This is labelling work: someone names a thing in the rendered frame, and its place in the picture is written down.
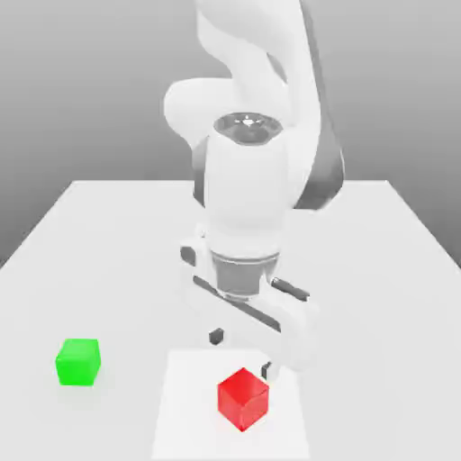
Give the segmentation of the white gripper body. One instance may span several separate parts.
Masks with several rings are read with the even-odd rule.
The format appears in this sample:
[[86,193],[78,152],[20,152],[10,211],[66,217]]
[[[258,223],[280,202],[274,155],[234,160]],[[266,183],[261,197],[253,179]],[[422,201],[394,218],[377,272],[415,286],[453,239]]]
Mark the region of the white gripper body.
[[319,313],[312,300],[283,293],[265,279],[253,299],[225,299],[191,267],[180,270],[179,283],[182,301],[198,315],[205,332],[221,328],[224,338],[238,339],[295,372],[301,373],[312,361]]

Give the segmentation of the small red cube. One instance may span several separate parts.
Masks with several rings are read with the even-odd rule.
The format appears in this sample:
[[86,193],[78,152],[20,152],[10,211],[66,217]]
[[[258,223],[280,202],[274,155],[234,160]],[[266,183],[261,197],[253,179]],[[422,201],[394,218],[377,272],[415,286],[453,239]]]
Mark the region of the small red cube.
[[268,412],[269,386],[242,367],[217,384],[217,410],[241,432]]

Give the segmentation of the small green cube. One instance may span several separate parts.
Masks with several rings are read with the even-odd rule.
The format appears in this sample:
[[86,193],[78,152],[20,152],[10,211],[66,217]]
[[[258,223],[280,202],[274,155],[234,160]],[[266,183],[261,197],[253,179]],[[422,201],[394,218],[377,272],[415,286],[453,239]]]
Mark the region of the small green cube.
[[92,386],[101,366],[97,339],[65,339],[55,359],[61,385]]

